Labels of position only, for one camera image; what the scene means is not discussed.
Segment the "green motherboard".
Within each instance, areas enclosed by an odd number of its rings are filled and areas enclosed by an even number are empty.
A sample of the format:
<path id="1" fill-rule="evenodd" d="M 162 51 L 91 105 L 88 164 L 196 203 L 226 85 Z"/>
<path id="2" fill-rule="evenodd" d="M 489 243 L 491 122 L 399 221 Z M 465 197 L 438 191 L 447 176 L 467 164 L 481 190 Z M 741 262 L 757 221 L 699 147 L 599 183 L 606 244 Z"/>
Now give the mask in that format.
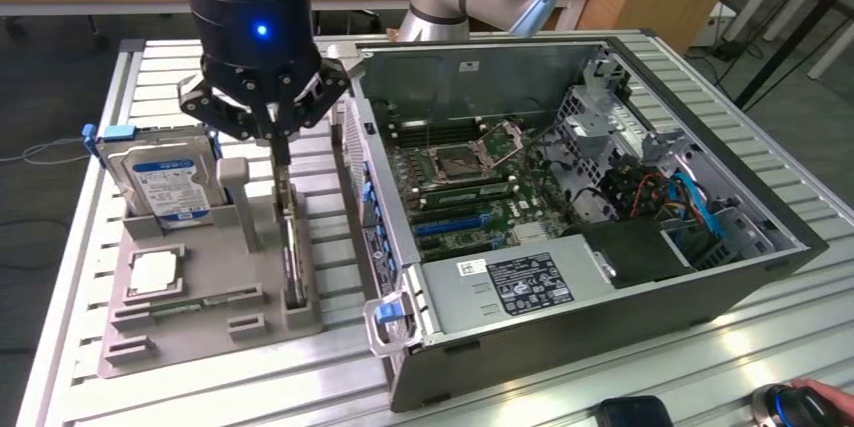
<path id="1" fill-rule="evenodd" d="M 362 236 L 370 255 L 386 265 L 402 265 L 399 252 L 414 249 L 425 262 L 453 259 L 463 255 L 494 251 L 521 245 L 514 235 L 519 224 L 538 222 L 553 236 L 579 220 L 570 204 L 570 190 L 557 178 L 561 164 L 550 159 L 547 147 L 555 135 L 555 112 L 541 106 L 499 115 L 463 116 L 434 120 L 431 146 L 425 149 L 426 113 L 407 118 L 400 105 L 375 101 L 371 112 L 378 121 L 380 154 L 388 165 L 391 185 L 380 186 L 371 171 L 364 172 L 362 187 L 366 212 L 362 220 Z M 523 131 L 522 151 L 498 168 L 490 170 L 490 178 L 455 183 L 439 183 L 429 158 L 429 150 L 439 146 L 469 144 L 503 121 L 514 121 Z M 426 192 L 451 188 L 511 183 L 513 192 L 474 202 L 450 205 L 423 205 Z M 478 227 L 466 229 L 417 229 L 413 217 L 418 212 L 458 206 L 477 206 L 487 217 Z"/>

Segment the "metal socket cover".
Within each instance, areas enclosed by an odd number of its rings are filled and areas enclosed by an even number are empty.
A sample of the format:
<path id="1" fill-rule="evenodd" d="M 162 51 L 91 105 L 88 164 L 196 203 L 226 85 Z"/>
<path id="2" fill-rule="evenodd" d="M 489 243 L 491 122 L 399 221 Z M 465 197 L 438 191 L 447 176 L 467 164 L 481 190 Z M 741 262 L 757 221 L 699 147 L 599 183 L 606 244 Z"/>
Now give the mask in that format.
<path id="1" fill-rule="evenodd" d="M 503 121 L 477 141 L 475 151 L 483 166 L 493 170 L 523 149 L 523 131 L 514 121 Z"/>

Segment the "round black silver 3D mouse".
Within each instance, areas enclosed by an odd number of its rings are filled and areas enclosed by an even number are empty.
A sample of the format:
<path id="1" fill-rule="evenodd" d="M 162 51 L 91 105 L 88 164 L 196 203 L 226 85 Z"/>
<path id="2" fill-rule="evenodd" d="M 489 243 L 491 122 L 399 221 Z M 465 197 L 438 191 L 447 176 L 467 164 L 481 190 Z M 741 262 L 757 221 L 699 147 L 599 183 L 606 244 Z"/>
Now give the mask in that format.
<path id="1" fill-rule="evenodd" d="M 840 409 L 811 387 L 769 384 L 751 394 L 758 427 L 844 427 Z"/>

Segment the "perforated metal disk bay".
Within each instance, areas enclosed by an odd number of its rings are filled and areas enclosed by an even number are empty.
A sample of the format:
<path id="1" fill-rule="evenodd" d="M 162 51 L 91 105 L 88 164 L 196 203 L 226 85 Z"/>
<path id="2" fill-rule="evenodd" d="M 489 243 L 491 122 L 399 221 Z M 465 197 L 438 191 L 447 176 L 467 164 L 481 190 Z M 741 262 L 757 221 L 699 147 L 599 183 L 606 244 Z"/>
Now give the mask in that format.
<path id="1" fill-rule="evenodd" d="M 593 186 L 623 161 L 653 160 L 657 131 L 630 106 L 630 78 L 631 73 L 618 60 L 590 61 L 558 110 L 557 130 L 577 176 Z"/>

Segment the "grey power supply unit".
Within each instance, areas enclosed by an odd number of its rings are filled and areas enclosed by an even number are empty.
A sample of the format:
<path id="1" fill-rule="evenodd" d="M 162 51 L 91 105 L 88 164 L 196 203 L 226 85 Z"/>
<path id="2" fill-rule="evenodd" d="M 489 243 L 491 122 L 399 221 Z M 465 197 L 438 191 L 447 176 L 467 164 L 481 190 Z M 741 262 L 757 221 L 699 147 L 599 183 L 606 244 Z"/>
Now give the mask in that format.
<path id="1" fill-rule="evenodd" d="M 422 273 L 445 334 L 487 329 L 615 292 L 581 235 L 429 262 Z"/>

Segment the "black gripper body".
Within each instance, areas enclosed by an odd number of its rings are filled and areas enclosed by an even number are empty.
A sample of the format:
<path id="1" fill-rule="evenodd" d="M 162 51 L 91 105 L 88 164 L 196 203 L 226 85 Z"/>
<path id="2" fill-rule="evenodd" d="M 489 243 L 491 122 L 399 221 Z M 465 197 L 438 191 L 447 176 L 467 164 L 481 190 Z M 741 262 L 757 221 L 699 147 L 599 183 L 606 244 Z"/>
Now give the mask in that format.
<path id="1" fill-rule="evenodd" d="M 266 102 L 295 99 L 320 68 L 311 0 L 188 0 L 214 86 L 246 100 L 240 77 Z"/>

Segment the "black metal pole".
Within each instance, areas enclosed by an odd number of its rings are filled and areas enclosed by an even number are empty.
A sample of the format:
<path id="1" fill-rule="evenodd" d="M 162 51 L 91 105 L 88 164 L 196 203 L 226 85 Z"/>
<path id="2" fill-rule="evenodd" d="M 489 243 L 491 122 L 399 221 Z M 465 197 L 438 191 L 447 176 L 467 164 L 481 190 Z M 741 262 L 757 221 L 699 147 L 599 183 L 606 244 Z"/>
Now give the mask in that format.
<path id="1" fill-rule="evenodd" d="M 758 100 L 753 101 L 757 92 L 763 87 L 765 83 L 777 72 L 779 66 L 786 61 L 789 56 L 801 45 L 806 36 L 814 30 L 815 24 L 823 19 L 838 0 L 819 0 L 806 14 L 803 20 L 793 30 L 791 35 L 786 38 L 779 48 L 774 52 L 766 64 L 762 66 L 755 76 L 750 80 L 745 89 L 739 93 L 734 104 L 742 112 L 747 112 L 749 109 L 758 103 Z"/>

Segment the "green RAM stick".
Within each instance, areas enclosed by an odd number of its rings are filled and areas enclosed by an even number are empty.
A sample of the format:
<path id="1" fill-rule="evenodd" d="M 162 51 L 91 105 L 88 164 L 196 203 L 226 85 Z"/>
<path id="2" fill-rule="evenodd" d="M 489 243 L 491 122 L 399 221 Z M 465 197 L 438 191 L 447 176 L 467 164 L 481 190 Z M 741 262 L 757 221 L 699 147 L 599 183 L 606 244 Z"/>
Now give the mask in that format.
<path id="1" fill-rule="evenodd" d="M 421 199 L 423 200 L 423 205 L 450 205 L 453 203 L 474 202 L 509 194 L 513 192 L 513 188 L 513 184 L 506 182 L 467 186 L 426 192 L 422 194 Z"/>
<path id="2" fill-rule="evenodd" d="M 150 309 L 150 315 L 155 318 L 160 318 L 171 315 L 199 312 L 204 309 L 215 308 L 227 304 L 228 300 L 226 297 L 191 299 L 154 306 Z"/>

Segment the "silver CPU chip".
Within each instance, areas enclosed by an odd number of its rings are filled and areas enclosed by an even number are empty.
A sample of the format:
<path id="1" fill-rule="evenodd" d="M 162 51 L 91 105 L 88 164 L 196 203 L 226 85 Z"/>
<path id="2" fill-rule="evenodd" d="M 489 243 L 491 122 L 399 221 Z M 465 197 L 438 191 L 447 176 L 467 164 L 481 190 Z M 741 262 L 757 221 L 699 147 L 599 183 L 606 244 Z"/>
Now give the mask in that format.
<path id="1" fill-rule="evenodd" d="M 134 294 L 166 290 L 176 279 L 178 257 L 174 252 L 142 254 L 134 260 L 128 288 Z"/>

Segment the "graphics card with metal bracket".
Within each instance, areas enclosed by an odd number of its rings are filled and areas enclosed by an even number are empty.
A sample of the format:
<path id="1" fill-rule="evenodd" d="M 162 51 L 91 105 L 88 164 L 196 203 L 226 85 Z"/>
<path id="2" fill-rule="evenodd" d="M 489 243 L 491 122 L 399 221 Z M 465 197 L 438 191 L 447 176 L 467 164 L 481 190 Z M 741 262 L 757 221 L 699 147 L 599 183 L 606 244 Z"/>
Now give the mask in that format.
<path id="1" fill-rule="evenodd" d="M 298 192 L 284 165 L 274 166 L 275 218 L 280 231 L 286 304 L 290 309 L 307 306 L 304 259 L 300 251 L 306 230 L 304 196 Z"/>

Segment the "open black PC case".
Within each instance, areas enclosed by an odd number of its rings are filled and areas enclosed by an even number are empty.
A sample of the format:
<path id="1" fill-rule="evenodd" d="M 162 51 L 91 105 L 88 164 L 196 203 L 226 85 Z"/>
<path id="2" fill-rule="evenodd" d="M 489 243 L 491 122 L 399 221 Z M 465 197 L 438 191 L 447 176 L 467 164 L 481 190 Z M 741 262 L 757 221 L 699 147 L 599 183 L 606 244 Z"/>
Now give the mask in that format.
<path id="1" fill-rule="evenodd" d="M 627 68 L 627 100 L 657 131 L 653 160 L 623 161 L 598 186 L 577 176 L 557 130 L 558 110 L 570 87 L 595 59 L 613 58 Z M 343 98 L 343 160 L 350 183 L 348 213 L 354 241 L 372 292 L 364 307 L 368 342 L 383 360 L 391 384 L 391 408 L 409 411 L 455 399 L 549 368 L 613 351 L 635 342 L 717 320 L 762 287 L 789 277 L 827 248 L 826 242 L 759 176 L 770 159 L 749 154 L 738 141 L 754 133 L 741 112 L 705 78 L 654 37 L 582 33 L 531 40 L 486 38 L 467 43 L 359 42 L 344 62 L 352 86 Z M 659 225 L 685 206 L 670 197 L 657 164 L 685 135 L 713 154 L 770 210 L 779 227 L 798 241 L 795 249 L 758 262 L 741 261 L 663 281 L 626 288 L 593 301 L 503 321 L 493 327 L 445 334 L 429 308 L 422 265 L 414 249 L 399 252 L 402 265 L 375 259 L 362 236 L 366 212 L 362 187 L 367 171 L 391 185 L 382 157 L 375 101 L 400 105 L 404 117 L 433 119 L 499 115 L 541 106 L 555 112 L 555 135 L 546 149 L 561 164 L 557 178 L 570 190 L 574 224 L 649 219 Z M 400 300 L 407 317 L 378 324 L 374 309 Z"/>

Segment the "hard disk with blue caddy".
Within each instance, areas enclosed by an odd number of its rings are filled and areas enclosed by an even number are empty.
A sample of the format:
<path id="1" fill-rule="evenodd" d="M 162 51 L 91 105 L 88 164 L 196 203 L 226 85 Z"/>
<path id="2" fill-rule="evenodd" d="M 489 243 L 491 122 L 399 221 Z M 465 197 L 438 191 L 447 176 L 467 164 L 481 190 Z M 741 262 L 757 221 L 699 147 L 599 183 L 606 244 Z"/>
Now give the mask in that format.
<path id="1" fill-rule="evenodd" d="M 87 124 L 82 137 L 134 217 L 151 216 L 168 230 L 214 222 L 212 210 L 228 203 L 216 180 L 222 152 L 215 129 L 203 124 L 167 128 Z"/>

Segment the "blue case latch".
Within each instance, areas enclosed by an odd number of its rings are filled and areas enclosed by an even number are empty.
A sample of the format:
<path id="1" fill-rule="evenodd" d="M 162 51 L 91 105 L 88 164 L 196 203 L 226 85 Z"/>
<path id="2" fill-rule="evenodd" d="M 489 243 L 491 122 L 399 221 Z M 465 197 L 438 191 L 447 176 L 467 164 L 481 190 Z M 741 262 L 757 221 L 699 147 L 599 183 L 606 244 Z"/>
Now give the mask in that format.
<path id="1" fill-rule="evenodd" d="M 400 300 L 382 301 L 374 309 L 374 319 L 378 324 L 387 324 L 406 317 L 407 310 Z"/>

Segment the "white table frame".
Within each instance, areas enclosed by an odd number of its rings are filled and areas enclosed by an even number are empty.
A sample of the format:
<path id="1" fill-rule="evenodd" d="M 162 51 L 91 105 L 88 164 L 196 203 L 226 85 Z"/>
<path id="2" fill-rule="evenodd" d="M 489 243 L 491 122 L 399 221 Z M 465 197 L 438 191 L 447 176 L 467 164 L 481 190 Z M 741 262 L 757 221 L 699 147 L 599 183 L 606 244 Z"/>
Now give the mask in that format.
<path id="1" fill-rule="evenodd" d="M 806 1 L 807 0 L 786 0 L 783 2 L 782 10 L 771 14 L 770 26 L 761 29 L 762 39 L 765 41 L 771 41 L 779 36 L 783 28 L 791 23 L 795 13 L 803 7 Z M 745 7 L 739 10 L 735 19 L 722 34 L 723 40 L 734 41 L 737 39 L 763 2 L 765 0 L 747 0 Z M 807 77 L 813 80 L 818 80 L 821 78 L 842 55 L 844 51 L 852 44 L 854 44 L 854 14 L 846 30 L 840 35 L 833 34 L 831 40 L 833 45 L 807 71 Z"/>

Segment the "black plastic shroud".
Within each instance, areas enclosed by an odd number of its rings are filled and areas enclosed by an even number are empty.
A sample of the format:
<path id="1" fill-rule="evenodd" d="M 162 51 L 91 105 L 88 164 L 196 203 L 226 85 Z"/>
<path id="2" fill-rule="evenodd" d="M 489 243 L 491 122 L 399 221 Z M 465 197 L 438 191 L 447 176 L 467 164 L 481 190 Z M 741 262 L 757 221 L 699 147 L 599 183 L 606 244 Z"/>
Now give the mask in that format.
<path id="1" fill-rule="evenodd" d="M 571 235 L 582 235 L 593 251 L 602 254 L 610 267 L 607 277 L 618 289 L 695 272 L 653 220 L 579 224 L 562 233 L 562 237 Z"/>

